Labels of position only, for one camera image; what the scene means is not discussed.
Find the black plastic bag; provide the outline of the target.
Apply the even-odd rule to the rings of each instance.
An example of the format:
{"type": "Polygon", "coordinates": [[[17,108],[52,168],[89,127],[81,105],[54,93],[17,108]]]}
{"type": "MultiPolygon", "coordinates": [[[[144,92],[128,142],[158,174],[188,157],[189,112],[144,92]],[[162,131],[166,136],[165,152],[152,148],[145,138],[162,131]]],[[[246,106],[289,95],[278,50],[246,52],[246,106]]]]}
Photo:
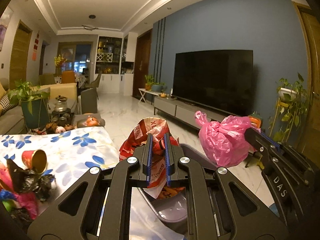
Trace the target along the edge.
{"type": "Polygon", "coordinates": [[[13,160],[7,159],[7,168],[16,193],[34,193],[45,202],[50,192],[56,189],[56,178],[52,174],[36,174],[34,170],[22,169],[13,160]]]}

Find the pink plastic bag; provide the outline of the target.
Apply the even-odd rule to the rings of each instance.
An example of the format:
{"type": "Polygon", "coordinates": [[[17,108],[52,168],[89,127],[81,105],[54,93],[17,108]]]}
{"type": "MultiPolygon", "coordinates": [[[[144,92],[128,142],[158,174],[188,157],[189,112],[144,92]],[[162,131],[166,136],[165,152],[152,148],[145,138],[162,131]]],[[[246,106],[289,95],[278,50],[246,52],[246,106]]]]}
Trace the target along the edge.
{"type": "Polygon", "coordinates": [[[249,117],[229,115],[221,122],[208,121],[206,113],[196,111],[194,118],[201,127],[201,146],[217,167],[233,167],[247,158],[251,148],[245,139],[245,131],[251,127],[249,117]]]}

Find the red gold paper cup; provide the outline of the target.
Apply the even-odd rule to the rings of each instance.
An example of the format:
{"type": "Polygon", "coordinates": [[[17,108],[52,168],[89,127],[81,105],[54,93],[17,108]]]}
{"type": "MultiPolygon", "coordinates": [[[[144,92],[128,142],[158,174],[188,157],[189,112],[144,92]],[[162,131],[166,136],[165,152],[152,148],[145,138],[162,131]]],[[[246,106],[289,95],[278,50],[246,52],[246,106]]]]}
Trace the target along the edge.
{"type": "Polygon", "coordinates": [[[22,163],[36,174],[42,174],[47,167],[47,155],[43,150],[24,151],[22,163]]]}

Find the blue foam net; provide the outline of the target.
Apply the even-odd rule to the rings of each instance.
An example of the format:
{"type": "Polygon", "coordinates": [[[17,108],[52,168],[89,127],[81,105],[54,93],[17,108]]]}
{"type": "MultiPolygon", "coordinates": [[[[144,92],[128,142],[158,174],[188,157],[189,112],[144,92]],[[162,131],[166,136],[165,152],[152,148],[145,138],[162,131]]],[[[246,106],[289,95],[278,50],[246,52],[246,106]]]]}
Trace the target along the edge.
{"type": "Polygon", "coordinates": [[[3,200],[9,200],[9,199],[16,200],[15,194],[5,189],[1,189],[0,200],[3,201],[3,200]]]}

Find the red snack bag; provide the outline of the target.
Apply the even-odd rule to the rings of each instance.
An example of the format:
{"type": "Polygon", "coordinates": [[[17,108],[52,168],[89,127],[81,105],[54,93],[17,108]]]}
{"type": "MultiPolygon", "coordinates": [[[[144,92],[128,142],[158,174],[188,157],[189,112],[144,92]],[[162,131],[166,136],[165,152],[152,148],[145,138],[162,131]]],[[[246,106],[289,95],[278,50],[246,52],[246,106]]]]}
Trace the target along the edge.
{"type": "Polygon", "coordinates": [[[119,159],[124,160],[133,155],[135,148],[145,145],[148,135],[152,135],[151,181],[144,191],[155,199],[174,197],[184,189],[184,187],[167,186],[164,135],[169,132],[166,120],[156,117],[144,118],[135,126],[119,149],[119,159]]]}

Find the orange retro radio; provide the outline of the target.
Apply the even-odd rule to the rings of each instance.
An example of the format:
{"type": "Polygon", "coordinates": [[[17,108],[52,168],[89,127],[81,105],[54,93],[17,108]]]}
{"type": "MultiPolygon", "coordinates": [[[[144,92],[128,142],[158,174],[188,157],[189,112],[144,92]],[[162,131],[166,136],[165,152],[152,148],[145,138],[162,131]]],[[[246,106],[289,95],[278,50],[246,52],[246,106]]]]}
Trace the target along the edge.
{"type": "Polygon", "coordinates": [[[252,114],[250,114],[248,117],[251,121],[251,125],[254,128],[257,128],[257,129],[261,128],[261,126],[263,124],[263,120],[262,120],[261,116],[256,111],[253,112],[252,114]]]}

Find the gold plant stand with vine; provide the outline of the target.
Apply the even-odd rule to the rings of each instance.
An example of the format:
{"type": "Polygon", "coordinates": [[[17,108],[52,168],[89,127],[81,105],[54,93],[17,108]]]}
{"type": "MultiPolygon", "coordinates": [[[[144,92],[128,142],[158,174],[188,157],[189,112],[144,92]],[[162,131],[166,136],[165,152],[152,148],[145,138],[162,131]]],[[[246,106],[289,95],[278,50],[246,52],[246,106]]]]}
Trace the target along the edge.
{"type": "Polygon", "coordinates": [[[274,141],[287,142],[291,132],[300,128],[308,113],[309,100],[303,76],[298,73],[297,80],[293,83],[282,77],[276,92],[276,111],[270,121],[269,136],[274,141]]]}

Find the grey tv cabinet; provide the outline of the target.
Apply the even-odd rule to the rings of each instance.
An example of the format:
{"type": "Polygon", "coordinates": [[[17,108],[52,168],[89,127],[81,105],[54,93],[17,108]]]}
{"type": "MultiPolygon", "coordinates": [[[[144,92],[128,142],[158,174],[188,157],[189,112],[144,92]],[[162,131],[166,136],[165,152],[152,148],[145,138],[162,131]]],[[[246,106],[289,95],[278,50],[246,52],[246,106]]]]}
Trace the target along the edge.
{"type": "Polygon", "coordinates": [[[211,111],[200,106],[193,106],[177,99],[161,98],[160,96],[154,98],[153,106],[154,113],[156,110],[159,110],[196,129],[201,128],[195,120],[195,113],[197,111],[206,113],[208,121],[221,122],[227,116],[227,114],[211,111]]]}

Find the potted plant teal pot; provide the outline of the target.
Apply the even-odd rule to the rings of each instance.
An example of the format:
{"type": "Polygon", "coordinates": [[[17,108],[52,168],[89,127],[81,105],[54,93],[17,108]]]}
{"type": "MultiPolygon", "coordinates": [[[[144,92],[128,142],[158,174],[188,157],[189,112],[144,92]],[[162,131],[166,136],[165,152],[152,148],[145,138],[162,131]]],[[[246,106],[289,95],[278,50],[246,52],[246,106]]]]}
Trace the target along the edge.
{"type": "Polygon", "coordinates": [[[44,128],[50,121],[48,113],[48,99],[50,92],[34,87],[29,81],[15,81],[15,89],[8,92],[11,104],[18,104],[22,112],[27,129],[44,128]]]}

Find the large black television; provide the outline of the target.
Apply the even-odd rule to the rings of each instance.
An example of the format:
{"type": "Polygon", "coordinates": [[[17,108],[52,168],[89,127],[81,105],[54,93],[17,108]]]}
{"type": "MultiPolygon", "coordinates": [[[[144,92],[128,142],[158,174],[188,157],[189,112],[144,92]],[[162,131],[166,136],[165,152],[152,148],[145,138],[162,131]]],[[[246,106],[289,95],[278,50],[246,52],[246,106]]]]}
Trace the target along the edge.
{"type": "Polygon", "coordinates": [[[202,50],[177,53],[173,96],[238,116],[253,105],[253,51],[202,50]]]}

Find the white folding side table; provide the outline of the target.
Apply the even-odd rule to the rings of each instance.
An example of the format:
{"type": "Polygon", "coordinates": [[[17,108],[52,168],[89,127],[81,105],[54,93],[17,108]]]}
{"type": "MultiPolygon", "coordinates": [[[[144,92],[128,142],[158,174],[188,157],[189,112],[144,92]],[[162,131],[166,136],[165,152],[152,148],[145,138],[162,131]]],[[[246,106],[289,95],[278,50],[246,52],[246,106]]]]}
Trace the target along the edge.
{"type": "Polygon", "coordinates": [[[150,95],[152,95],[152,96],[160,96],[161,95],[161,92],[154,92],[154,91],[151,91],[151,90],[146,90],[145,88],[139,88],[138,89],[139,90],[139,92],[140,92],[140,95],[141,95],[141,97],[140,97],[140,102],[146,102],[146,99],[145,99],[145,95],[146,94],[150,94],[150,95]]]}

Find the dark wooden door right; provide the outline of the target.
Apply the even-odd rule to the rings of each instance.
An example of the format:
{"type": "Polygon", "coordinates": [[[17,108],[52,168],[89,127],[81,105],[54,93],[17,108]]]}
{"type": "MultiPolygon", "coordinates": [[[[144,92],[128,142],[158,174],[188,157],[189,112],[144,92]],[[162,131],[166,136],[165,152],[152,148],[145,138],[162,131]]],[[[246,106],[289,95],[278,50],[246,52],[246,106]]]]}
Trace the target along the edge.
{"type": "Polygon", "coordinates": [[[133,72],[134,98],[140,98],[139,88],[145,88],[145,76],[149,73],[152,29],[137,38],[136,58],[133,72]]]}

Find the display cabinet with shelves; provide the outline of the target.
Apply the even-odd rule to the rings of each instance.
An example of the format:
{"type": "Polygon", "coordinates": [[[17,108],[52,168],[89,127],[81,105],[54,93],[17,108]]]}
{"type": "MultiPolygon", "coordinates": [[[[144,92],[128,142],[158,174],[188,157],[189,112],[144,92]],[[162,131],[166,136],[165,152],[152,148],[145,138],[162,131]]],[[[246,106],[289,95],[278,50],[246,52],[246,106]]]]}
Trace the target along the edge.
{"type": "Polygon", "coordinates": [[[125,94],[125,86],[133,77],[132,50],[128,46],[134,40],[132,35],[99,37],[95,60],[95,77],[100,76],[98,93],[125,94]]]}

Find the wooden door left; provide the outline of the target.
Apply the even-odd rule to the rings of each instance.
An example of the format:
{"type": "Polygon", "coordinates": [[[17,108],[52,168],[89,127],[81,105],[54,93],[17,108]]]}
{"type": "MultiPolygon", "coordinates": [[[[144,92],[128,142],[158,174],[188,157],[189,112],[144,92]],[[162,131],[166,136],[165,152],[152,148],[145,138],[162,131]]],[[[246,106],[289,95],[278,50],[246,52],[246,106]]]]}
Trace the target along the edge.
{"type": "Polygon", "coordinates": [[[11,50],[9,69],[10,89],[15,89],[16,81],[26,80],[29,44],[32,32],[26,24],[19,21],[11,50]]]}

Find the purple landscape painting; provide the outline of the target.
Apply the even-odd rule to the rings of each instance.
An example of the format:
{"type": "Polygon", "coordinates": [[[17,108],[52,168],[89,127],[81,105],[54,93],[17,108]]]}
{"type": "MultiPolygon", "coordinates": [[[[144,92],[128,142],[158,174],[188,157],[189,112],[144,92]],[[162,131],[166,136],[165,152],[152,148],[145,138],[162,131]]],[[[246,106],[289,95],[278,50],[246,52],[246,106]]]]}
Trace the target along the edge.
{"type": "Polygon", "coordinates": [[[11,17],[13,15],[13,10],[9,7],[7,7],[5,9],[5,11],[3,12],[3,14],[1,15],[0,18],[0,51],[2,51],[3,48],[3,42],[5,39],[5,34],[7,32],[7,28],[9,26],[11,17]]]}

